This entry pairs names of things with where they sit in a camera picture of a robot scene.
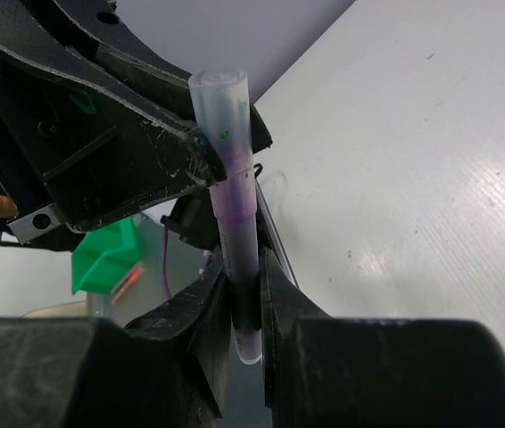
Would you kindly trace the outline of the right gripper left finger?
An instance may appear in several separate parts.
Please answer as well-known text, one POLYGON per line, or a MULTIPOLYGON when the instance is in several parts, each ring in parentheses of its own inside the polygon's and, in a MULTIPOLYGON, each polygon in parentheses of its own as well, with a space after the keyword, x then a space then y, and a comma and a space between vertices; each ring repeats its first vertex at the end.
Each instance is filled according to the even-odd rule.
POLYGON ((230 314, 222 257, 198 278, 125 326, 144 342, 140 390, 165 419, 220 419, 228 378, 230 314))

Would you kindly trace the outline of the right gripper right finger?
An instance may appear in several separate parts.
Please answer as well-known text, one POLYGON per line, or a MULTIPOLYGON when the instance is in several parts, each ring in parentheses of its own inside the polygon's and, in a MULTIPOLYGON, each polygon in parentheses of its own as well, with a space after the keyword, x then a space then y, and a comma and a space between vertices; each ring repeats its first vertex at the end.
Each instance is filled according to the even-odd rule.
POLYGON ((302 319, 328 314, 289 280, 275 252, 267 247, 260 255, 260 292, 265 406, 274 427, 293 427, 305 413, 302 319))

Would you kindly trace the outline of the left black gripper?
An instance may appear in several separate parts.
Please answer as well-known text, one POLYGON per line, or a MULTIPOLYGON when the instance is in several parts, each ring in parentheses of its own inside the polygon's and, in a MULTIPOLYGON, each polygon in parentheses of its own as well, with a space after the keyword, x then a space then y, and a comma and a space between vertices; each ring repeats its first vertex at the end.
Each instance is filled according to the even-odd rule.
POLYGON ((214 152, 115 152, 56 66, 71 54, 51 17, 0 17, 0 185, 23 246, 71 250, 89 232, 226 176, 214 152))

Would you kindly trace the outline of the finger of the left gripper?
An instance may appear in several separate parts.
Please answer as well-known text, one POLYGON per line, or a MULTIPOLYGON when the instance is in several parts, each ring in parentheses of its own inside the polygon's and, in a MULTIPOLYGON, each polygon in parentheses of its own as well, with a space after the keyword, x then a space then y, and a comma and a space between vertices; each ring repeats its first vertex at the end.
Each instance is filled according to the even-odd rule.
MULTIPOLYGON (((122 152, 214 152, 198 127, 188 72, 138 39, 107 1, 53 1, 51 35, 71 54, 57 75, 98 128, 112 126, 122 152)), ((250 106, 252 150, 272 143, 250 106)))

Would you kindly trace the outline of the purple highlighter pen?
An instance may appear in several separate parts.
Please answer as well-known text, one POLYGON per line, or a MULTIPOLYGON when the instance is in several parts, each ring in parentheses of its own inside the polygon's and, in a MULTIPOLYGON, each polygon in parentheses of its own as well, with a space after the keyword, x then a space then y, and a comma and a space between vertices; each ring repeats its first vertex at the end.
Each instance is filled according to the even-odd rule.
POLYGON ((253 156, 249 150, 220 149, 227 179, 210 188, 229 280, 236 352, 246 365, 261 360, 259 250, 253 156))

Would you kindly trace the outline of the clear pen cap pink tint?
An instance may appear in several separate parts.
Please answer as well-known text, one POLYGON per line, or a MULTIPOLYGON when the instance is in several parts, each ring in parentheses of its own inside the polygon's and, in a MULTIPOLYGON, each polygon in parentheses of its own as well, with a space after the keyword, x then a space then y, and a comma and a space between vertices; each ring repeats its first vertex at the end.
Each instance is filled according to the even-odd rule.
POLYGON ((188 85, 196 123, 227 175, 210 188, 214 215, 222 223, 245 222, 257 210, 247 73, 202 71, 188 85))

